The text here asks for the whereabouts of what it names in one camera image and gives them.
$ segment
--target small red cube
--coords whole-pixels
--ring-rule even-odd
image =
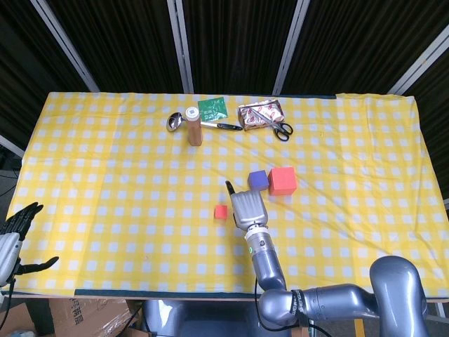
[[[289,195],[296,190],[295,169],[288,167],[275,167],[269,175],[269,193],[271,195]]]
[[[227,206],[217,205],[215,206],[215,219],[227,219]]]

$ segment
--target bottle cap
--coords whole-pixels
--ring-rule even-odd
[[[187,121],[196,121],[199,118],[199,111],[196,107],[188,107],[185,110],[185,118]]]

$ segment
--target metal ladle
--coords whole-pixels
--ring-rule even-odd
[[[181,115],[180,112],[175,112],[174,114],[171,114],[169,118],[167,118],[167,124],[166,128],[167,131],[173,132],[177,128],[181,126],[182,121],[185,121],[185,118]],[[225,123],[207,123],[205,121],[201,122],[202,126],[210,126],[213,128],[222,128],[224,130],[234,130],[234,131],[240,131],[243,130],[241,126],[232,125],[232,124],[225,124]]]

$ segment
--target black curtain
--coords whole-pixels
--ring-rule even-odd
[[[296,0],[184,0],[196,93],[271,94]]]
[[[0,1],[0,134],[25,149],[50,91],[87,91],[29,1]]]
[[[166,0],[50,0],[101,91],[181,93]]]
[[[449,24],[449,1],[310,1],[284,94],[386,93]]]
[[[404,93],[413,95],[443,198],[449,198],[449,51]]]

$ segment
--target purple cube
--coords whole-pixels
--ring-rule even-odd
[[[265,171],[251,172],[248,176],[248,185],[250,185],[250,189],[252,190],[266,190],[269,187],[269,182]]]

